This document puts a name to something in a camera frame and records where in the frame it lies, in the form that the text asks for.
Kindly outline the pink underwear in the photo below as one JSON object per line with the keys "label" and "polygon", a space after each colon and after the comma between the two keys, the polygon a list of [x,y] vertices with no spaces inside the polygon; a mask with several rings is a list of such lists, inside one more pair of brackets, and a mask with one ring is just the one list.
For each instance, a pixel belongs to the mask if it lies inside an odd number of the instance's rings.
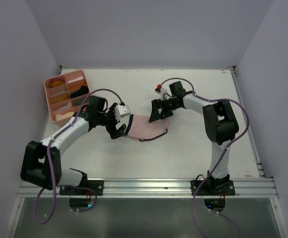
{"label": "pink underwear", "polygon": [[152,141],[168,133],[170,122],[157,120],[149,122],[149,117],[131,114],[125,135],[135,141]]}

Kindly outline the olive green underwear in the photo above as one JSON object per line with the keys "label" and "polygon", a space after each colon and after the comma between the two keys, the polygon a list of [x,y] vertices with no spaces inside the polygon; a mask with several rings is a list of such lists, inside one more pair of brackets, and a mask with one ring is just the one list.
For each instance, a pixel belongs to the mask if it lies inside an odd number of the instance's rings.
{"label": "olive green underwear", "polygon": [[84,98],[75,99],[75,100],[72,101],[72,105],[74,107],[80,106],[82,104],[83,100],[84,100]]}

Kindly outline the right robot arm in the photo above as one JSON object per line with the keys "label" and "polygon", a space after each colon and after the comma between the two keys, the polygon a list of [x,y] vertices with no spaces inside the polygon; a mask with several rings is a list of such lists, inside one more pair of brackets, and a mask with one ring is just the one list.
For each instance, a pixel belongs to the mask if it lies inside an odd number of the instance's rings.
{"label": "right robot arm", "polygon": [[149,122],[173,116],[179,108],[193,110],[204,118],[205,131],[212,143],[211,165],[203,180],[192,180],[192,194],[198,196],[235,195],[233,181],[228,170],[228,144],[235,138],[239,125],[229,101],[207,102],[186,91],[180,81],[170,84],[169,89],[157,85],[159,99],[152,100]]}

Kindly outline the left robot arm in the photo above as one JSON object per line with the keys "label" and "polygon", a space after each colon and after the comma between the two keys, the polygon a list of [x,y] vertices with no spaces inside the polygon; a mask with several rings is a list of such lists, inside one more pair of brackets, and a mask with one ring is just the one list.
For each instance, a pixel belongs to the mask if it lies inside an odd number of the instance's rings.
{"label": "left robot arm", "polygon": [[76,194],[86,193],[87,174],[76,169],[63,169],[61,157],[79,138],[97,126],[105,127],[111,139],[125,136],[126,125],[117,127],[117,124],[130,115],[129,107],[125,103],[113,103],[106,108],[106,104],[105,98],[91,96],[53,135],[40,142],[30,141],[25,148],[21,179],[47,190],[71,187]]}

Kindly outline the black rolled garment in tray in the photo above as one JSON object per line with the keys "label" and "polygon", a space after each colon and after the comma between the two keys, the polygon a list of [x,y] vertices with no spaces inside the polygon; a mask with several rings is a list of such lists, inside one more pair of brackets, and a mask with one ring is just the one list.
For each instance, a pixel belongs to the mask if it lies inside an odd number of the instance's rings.
{"label": "black rolled garment in tray", "polygon": [[76,98],[76,97],[79,97],[79,96],[83,96],[83,95],[86,95],[89,93],[89,88],[85,85],[82,85],[77,91],[75,92],[72,92],[70,94],[70,98],[73,99],[73,98]]}

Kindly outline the cream rolled garment in tray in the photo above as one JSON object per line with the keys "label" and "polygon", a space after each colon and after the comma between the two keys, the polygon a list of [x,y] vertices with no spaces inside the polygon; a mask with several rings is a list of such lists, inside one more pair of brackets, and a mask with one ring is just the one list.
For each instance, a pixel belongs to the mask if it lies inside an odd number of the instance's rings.
{"label": "cream rolled garment in tray", "polygon": [[55,121],[62,121],[68,118],[71,118],[73,116],[73,112],[67,112],[64,114],[56,114],[55,115]]}

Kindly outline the pink divided organizer tray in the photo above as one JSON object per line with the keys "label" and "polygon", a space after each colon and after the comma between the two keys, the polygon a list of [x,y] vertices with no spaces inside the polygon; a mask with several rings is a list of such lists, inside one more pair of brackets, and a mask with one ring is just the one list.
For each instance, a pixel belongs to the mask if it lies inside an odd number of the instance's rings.
{"label": "pink divided organizer tray", "polygon": [[[69,83],[69,84],[67,83],[68,80],[77,78],[79,76],[83,76],[84,80],[73,82],[73,83]],[[49,81],[51,79],[63,79],[66,83],[64,85],[61,85],[61,86],[58,86],[58,87],[50,88],[49,87]],[[79,97],[73,98],[73,99],[70,98],[70,94],[72,92],[77,91],[82,85],[87,86],[89,88],[89,92],[91,92],[91,87],[87,83],[87,79],[86,79],[85,73],[81,69],[75,70],[75,71],[71,71],[71,72],[67,72],[65,74],[60,74],[60,75],[54,76],[52,78],[46,79],[44,81],[44,90],[45,90],[46,101],[47,101],[47,106],[48,106],[48,110],[49,110],[50,119],[57,126],[60,126],[60,127],[64,126],[70,120],[70,118],[62,120],[62,121],[55,121],[55,115],[56,114],[64,114],[64,113],[67,113],[67,112],[73,112],[73,114],[74,114],[74,113],[77,112],[79,106],[74,107],[72,105],[72,101],[75,100],[75,99],[79,99],[79,98],[85,98],[87,94],[83,95],[83,96],[79,96]],[[63,94],[68,94],[69,99],[66,100],[66,101],[57,103],[57,104],[53,104],[53,105],[50,104],[49,99],[51,97],[58,96],[58,95],[63,95]]]}

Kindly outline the white rolled garment in tray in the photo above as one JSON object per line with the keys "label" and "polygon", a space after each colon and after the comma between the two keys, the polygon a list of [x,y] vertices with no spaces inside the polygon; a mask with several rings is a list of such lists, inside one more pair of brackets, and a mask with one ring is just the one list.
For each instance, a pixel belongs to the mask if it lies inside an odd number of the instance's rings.
{"label": "white rolled garment in tray", "polygon": [[67,83],[73,83],[73,82],[77,82],[77,81],[81,81],[81,80],[84,80],[84,77],[83,76],[79,76],[77,78],[74,78],[74,79],[71,79],[71,80],[68,80]]}

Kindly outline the orange rolled garment in tray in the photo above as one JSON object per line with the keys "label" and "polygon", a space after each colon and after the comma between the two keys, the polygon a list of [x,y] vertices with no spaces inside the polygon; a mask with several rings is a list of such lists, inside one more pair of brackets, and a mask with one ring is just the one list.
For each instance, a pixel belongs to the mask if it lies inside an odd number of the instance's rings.
{"label": "orange rolled garment in tray", "polygon": [[57,103],[66,101],[68,99],[69,99],[68,94],[63,94],[63,95],[58,95],[58,96],[51,97],[49,99],[49,101],[50,101],[50,104],[53,105],[53,104],[57,104]]}

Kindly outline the yellow rolled garment in tray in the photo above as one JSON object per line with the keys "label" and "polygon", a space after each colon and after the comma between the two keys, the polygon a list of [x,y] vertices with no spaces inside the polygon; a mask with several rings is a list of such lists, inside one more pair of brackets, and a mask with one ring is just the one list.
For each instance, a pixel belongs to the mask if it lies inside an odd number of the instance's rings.
{"label": "yellow rolled garment in tray", "polygon": [[66,82],[63,79],[51,79],[49,81],[49,87],[50,88],[54,88],[54,87],[58,87],[61,85],[64,85]]}

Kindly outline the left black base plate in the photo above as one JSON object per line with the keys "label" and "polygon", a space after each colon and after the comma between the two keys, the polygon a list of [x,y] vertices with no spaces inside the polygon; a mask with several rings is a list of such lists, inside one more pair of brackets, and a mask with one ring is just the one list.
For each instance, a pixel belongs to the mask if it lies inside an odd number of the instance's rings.
{"label": "left black base plate", "polygon": [[87,180],[78,187],[62,186],[59,195],[68,196],[102,196],[104,190],[104,180]]}

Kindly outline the aluminium mounting rail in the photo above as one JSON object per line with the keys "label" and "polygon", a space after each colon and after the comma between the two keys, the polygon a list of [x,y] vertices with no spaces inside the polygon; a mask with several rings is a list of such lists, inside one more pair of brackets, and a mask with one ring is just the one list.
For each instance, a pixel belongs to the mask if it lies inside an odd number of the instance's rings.
{"label": "aluminium mounting rail", "polygon": [[[88,179],[90,187],[97,195],[106,198],[190,198],[198,180],[182,178],[129,178],[129,179]],[[203,198],[277,198],[278,193],[272,178],[233,178],[228,184],[209,191],[203,185],[197,192]]]}

